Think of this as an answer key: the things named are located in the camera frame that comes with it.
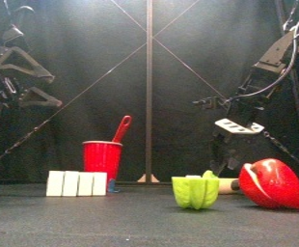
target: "white foam block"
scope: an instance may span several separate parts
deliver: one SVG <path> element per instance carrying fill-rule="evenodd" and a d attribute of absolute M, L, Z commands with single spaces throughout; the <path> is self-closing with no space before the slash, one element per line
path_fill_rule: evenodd
<path fill-rule="evenodd" d="M 47 197 L 60 197 L 63 187 L 64 172 L 49 171 L 48 183 L 47 183 Z"/>
<path fill-rule="evenodd" d="M 105 196 L 107 173 L 93 173 L 93 196 Z"/>
<path fill-rule="evenodd" d="M 63 197 L 76 197 L 79 186 L 79 172 L 65 171 L 63 180 Z"/>
<path fill-rule="evenodd" d="M 91 196 L 93 194 L 93 173 L 79 173 L 77 196 Z"/>

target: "metal pole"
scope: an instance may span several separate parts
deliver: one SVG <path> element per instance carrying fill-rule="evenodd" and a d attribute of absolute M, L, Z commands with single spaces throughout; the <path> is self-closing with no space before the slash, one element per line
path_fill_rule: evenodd
<path fill-rule="evenodd" d="M 151 183 L 152 175 L 152 30 L 153 3 L 147 0 L 147 100 L 145 100 L 145 182 Z"/>

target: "red plastic cup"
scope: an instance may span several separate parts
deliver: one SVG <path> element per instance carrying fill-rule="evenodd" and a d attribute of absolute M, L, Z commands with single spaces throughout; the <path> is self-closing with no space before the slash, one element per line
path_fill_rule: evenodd
<path fill-rule="evenodd" d="M 107 173 L 107 186 L 116 180 L 123 145 L 113 142 L 88 141 L 84 145 L 84 171 Z"/>

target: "red handle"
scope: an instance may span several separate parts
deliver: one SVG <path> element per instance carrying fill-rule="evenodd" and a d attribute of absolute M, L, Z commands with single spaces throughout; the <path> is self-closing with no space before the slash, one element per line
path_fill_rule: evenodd
<path fill-rule="evenodd" d="M 121 142 L 123 137 L 125 135 L 125 132 L 127 132 L 129 126 L 131 126 L 131 120 L 132 120 L 131 116 L 124 116 L 123 117 L 121 123 L 119 125 L 117 131 L 116 131 L 116 134 L 115 134 L 115 137 L 113 137 L 113 140 L 112 140 L 113 143 L 120 143 Z"/>

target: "black curtain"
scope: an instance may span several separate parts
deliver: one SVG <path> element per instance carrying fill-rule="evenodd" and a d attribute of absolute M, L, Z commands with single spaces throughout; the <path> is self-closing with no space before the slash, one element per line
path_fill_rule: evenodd
<path fill-rule="evenodd" d="M 286 1 L 287 11 L 291 3 Z M 117 180 L 136 181 L 145 173 L 147 1 L 11 5 L 21 4 L 36 12 L 20 22 L 31 55 L 56 76 L 40 86 L 67 107 L 0 160 L 0 178 L 43 181 L 51 170 L 83 171 L 83 142 L 109 141 L 121 118 L 132 115 Z M 169 181 L 208 169 L 213 122 L 226 114 L 223 109 L 203 110 L 192 101 L 236 92 L 250 67 L 280 37 L 280 24 L 275 1 L 156 0 L 152 15 L 151 161 L 155 177 Z M 258 121 L 299 153 L 291 84 L 280 91 Z M 55 112 L 4 108 L 0 154 Z M 242 161 L 274 156 L 299 174 L 298 164 L 263 138 L 242 139 L 234 149 L 244 154 Z"/>

